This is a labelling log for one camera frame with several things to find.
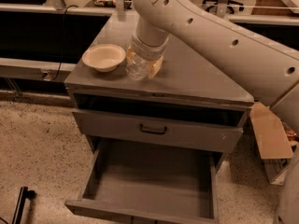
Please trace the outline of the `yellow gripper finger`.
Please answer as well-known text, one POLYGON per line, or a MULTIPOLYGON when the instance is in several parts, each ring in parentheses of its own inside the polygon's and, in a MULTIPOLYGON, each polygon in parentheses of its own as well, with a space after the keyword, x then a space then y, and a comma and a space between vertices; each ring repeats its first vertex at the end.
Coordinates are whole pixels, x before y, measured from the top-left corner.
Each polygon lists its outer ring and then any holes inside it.
POLYGON ((160 57, 157 61, 151 61, 149 63, 149 79, 153 79, 160 71, 163 64, 164 57, 160 57))
POLYGON ((128 47, 127 49, 127 62, 129 64, 134 64, 135 63, 135 52, 132 49, 131 46, 128 47))

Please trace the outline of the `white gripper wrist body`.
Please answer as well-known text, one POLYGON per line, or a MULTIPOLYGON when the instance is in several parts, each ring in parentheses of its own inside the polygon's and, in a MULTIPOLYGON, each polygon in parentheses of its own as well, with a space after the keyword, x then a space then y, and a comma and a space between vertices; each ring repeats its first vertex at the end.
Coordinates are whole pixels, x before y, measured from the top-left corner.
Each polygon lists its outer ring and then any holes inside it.
POLYGON ((159 46, 150 46, 144 43, 136 34, 133 32, 131 40, 131 48, 133 52, 144 60, 154 61, 159 60, 165 52, 166 45, 169 37, 159 46))

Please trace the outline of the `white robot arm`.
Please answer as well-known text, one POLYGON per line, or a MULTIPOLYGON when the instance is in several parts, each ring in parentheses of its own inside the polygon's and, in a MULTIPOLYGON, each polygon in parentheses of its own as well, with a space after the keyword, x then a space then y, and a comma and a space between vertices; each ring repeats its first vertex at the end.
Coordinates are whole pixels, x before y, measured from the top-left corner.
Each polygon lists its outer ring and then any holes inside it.
POLYGON ((129 59, 151 69, 174 35, 299 132, 299 51, 208 13, 190 0, 133 0, 129 59))

